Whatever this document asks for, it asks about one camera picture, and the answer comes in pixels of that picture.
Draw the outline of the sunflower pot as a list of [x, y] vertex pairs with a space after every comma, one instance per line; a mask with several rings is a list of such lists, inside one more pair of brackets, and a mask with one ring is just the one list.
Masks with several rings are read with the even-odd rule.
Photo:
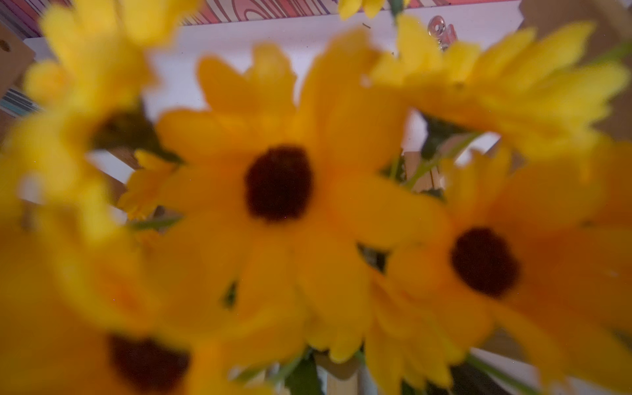
[[300, 92], [273, 41], [201, 58], [200, 110], [146, 115], [196, 1], [53, 4], [39, 110], [1, 147], [4, 394], [457, 392], [497, 329], [538, 369], [631, 389], [631, 144], [599, 132], [631, 72], [594, 21], [442, 49], [333, 37]]

